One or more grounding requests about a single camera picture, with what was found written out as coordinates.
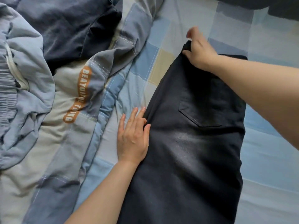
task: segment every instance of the back pocket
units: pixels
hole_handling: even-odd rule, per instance
[[[179,112],[199,127],[221,127],[226,101],[221,93],[224,83],[213,75],[189,82],[182,89]]]

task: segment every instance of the checkered bedding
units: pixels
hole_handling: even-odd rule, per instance
[[[299,67],[299,22],[248,10],[216,0],[165,0],[142,51],[132,65],[110,78],[101,110],[109,109],[93,164],[81,187],[77,207],[117,162],[116,136],[122,113],[147,106],[170,64],[186,42],[185,34],[198,26],[221,54],[248,60]],[[122,88],[117,95],[116,88]],[[241,149],[244,188],[236,223],[295,223],[299,220],[299,152],[250,106]]]

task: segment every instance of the finger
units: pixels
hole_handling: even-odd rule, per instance
[[[138,111],[138,108],[134,108],[131,112],[131,115],[130,115],[130,118],[127,122],[127,125],[126,125],[126,128],[125,128],[125,132],[129,131],[133,122],[134,122],[134,119],[135,119],[135,116],[136,116],[136,113]]]
[[[188,58],[188,60],[191,59],[191,52],[189,50],[183,50],[182,54],[184,54]]]
[[[147,124],[143,129],[143,139],[144,144],[148,147],[149,145],[149,136],[150,136],[150,124]]]
[[[147,123],[147,120],[145,118],[140,118],[137,120],[135,132],[143,132],[143,126]]]
[[[134,122],[133,122],[133,124],[132,124],[132,127],[131,127],[134,131],[135,131],[135,129],[136,129],[138,119],[140,119],[140,118],[143,117],[144,112],[145,112],[145,107],[143,107],[143,108],[140,110],[140,112],[138,113],[138,115],[136,116],[136,118],[135,118],[135,120],[134,120]]]
[[[123,114],[121,116],[121,119],[119,121],[119,125],[118,125],[118,132],[117,132],[117,135],[120,136],[123,132],[124,132],[124,125],[125,125],[125,118],[126,118],[126,115]]]
[[[196,38],[200,38],[200,36],[201,36],[201,33],[199,32],[198,27],[194,26],[188,30],[186,37],[194,40]]]

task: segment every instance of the black pants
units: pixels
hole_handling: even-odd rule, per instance
[[[243,184],[245,107],[223,81],[180,54],[145,112],[148,154],[118,224],[234,223]]]

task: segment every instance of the forearm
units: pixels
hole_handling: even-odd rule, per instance
[[[299,148],[299,69],[217,56],[209,71]]]
[[[137,165],[118,162],[65,224],[115,224]]]

